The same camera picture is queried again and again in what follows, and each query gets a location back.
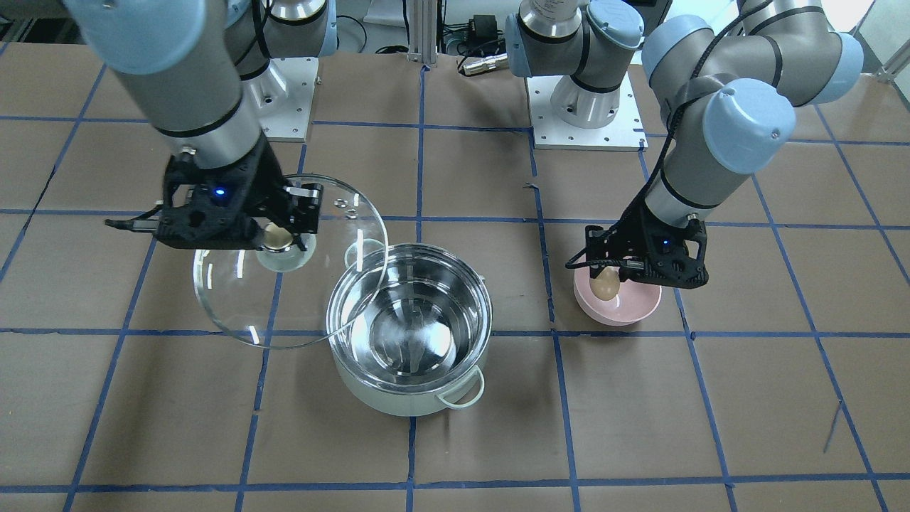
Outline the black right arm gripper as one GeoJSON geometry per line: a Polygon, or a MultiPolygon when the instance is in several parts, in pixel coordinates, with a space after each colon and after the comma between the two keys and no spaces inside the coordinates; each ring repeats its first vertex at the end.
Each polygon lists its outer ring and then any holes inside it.
{"type": "Polygon", "coordinates": [[[318,233],[324,186],[287,183],[264,135],[219,168],[201,168],[186,151],[172,156],[162,188],[162,204],[153,210],[130,220],[108,218],[105,225],[150,233],[184,250],[257,250],[264,240],[259,218],[292,235],[318,233]]]}

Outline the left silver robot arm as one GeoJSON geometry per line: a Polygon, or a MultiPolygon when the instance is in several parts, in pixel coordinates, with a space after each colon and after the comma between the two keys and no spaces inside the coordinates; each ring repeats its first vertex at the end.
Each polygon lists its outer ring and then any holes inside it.
{"type": "Polygon", "coordinates": [[[838,100],[864,65],[861,43],[835,32],[818,1],[741,1],[715,32],[683,14],[644,33],[623,1],[523,1],[505,23],[517,77],[559,77],[550,106],[579,129],[614,119],[634,52],[668,134],[651,177],[607,230],[589,227],[567,262],[589,283],[705,285],[705,218],[790,139],[797,107],[838,100]]]}

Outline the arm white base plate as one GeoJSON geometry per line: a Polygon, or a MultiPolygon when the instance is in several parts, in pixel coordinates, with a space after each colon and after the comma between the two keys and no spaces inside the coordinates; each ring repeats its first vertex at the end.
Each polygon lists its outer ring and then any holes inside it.
{"type": "Polygon", "coordinates": [[[257,77],[242,82],[271,142],[308,139],[318,71],[315,56],[274,59],[257,77]]]}
{"type": "Polygon", "coordinates": [[[570,77],[525,81],[534,148],[634,151],[648,148],[628,74],[608,93],[583,90],[570,77]]]}

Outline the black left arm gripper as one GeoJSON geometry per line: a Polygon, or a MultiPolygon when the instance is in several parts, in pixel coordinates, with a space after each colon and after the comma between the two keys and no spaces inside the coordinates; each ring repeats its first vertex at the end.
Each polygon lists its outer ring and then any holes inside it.
{"type": "Polygon", "coordinates": [[[698,215],[685,215],[679,228],[664,223],[641,202],[619,226],[587,225],[583,248],[565,268],[587,269],[591,279],[615,271],[622,282],[698,288],[709,281],[706,252],[707,227],[698,215]],[[614,265],[625,259],[624,265],[614,265]]]}

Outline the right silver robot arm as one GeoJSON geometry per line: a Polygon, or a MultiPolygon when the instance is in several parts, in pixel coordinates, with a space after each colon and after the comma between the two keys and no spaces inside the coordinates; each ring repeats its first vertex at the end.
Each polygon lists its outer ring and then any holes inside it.
{"type": "Polygon", "coordinates": [[[334,1],[65,1],[82,38],[168,143],[162,199],[108,227],[185,250],[306,252],[321,185],[294,187],[245,84],[337,50],[334,1]]]}

